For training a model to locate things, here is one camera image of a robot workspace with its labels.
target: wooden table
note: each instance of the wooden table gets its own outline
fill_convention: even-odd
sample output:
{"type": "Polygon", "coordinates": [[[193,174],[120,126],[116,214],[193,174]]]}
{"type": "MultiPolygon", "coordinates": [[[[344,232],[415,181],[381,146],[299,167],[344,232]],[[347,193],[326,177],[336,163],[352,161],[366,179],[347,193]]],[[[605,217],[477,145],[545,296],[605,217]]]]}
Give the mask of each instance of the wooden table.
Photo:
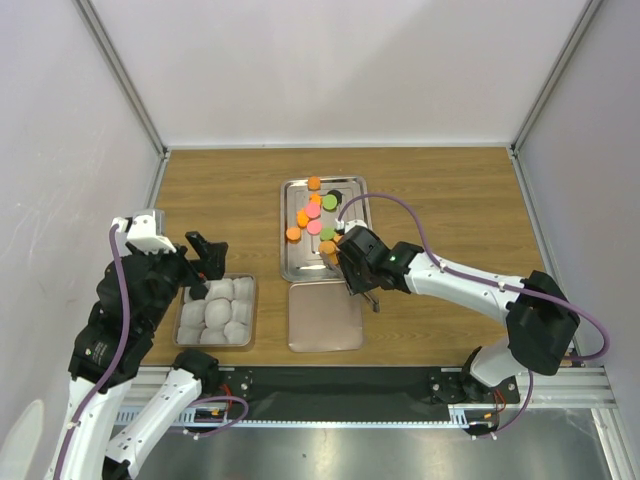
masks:
{"type": "MultiPolygon", "coordinates": [[[[504,148],[264,149],[174,151],[157,207],[167,235],[185,243],[198,230],[229,242],[228,272],[256,275],[256,343],[249,352],[207,350],[235,365],[461,365],[504,330],[489,318],[436,298],[379,291],[382,313],[365,311],[366,343],[349,352],[293,353],[287,346],[287,292],[280,276],[280,185],[310,175],[362,175],[369,192],[414,206],[434,250],[456,262],[527,276],[541,269],[529,218],[504,148]]],[[[411,217],[372,199],[376,233],[387,245],[420,243],[411,217]]],[[[169,364],[176,302],[144,363],[169,364]]]]}

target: metal floor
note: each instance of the metal floor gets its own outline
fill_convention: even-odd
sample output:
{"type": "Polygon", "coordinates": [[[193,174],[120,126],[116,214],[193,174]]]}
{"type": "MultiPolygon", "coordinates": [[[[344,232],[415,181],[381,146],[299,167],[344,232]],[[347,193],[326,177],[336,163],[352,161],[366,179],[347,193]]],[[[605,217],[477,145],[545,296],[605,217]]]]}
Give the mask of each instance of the metal floor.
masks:
{"type": "Polygon", "coordinates": [[[532,410],[497,441],[459,430],[235,428],[168,434],[138,480],[610,479],[590,410],[532,410]]]}

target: pink disc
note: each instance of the pink disc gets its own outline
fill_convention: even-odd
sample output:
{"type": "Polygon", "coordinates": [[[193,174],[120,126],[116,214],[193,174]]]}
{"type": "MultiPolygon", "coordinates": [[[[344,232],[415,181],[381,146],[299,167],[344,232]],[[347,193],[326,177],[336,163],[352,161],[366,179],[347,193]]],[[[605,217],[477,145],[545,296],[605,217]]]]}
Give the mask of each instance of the pink disc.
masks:
{"type": "Polygon", "coordinates": [[[309,235],[317,235],[322,231],[322,222],[320,220],[311,220],[307,225],[309,235]]]}
{"type": "Polygon", "coordinates": [[[309,205],[304,207],[304,213],[306,213],[309,218],[318,218],[320,216],[320,211],[320,205],[314,202],[309,202],[309,205]]]}

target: white panel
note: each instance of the white panel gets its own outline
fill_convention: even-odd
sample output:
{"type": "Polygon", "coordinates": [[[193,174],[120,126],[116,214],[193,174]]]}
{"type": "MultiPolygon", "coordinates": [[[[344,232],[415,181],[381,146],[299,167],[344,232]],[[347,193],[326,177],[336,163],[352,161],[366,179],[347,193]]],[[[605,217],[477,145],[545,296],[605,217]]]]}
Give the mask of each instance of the white panel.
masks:
{"type": "Polygon", "coordinates": [[[513,140],[585,0],[94,0],[165,142],[513,140]]]}
{"type": "MultiPolygon", "coordinates": [[[[569,298],[608,326],[605,361],[640,446],[640,3],[605,2],[523,149],[569,298]]],[[[580,327],[585,350],[597,332],[580,327]]]]}
{"type": "Polygon", "coordinates": [[[144,207],[158,158],[73,2],[0,2],[0,39],[0,443],[42,399],[42,478],[111,218],[144,207]]]}

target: silver tray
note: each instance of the silver tray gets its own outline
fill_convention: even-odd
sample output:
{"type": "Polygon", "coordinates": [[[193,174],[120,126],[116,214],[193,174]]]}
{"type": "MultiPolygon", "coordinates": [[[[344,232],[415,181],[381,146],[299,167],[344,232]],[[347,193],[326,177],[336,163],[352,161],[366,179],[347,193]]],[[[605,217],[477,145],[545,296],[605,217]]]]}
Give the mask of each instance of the silver tray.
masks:
{"type": "MultiPolygon", "coordinates": [[[[284,232],[296,225],[296,214],[309,203],[312,193],[326,195],[330,190],[342,193],[342,204],[335,212],[322,209],[320,219],[324,226],[335,226],[335,219],[342,206],[352,198],[367,193],[367,183],[360,176],[320,177],[322,188],[311,192],[307,188],[307,179],[288,180],[280,188],[280,273],[282,277],[293,283],[315,282],[319,280],[335,280],[338,275],[327,268],[320,258],[318,246],[320,237],[303,232],[302,239],[291,244],[287,242],[284,232]]],[[[365,199],[349,207],[343,220],[363,220],[371,228],[369,201],[365,199]]]]}

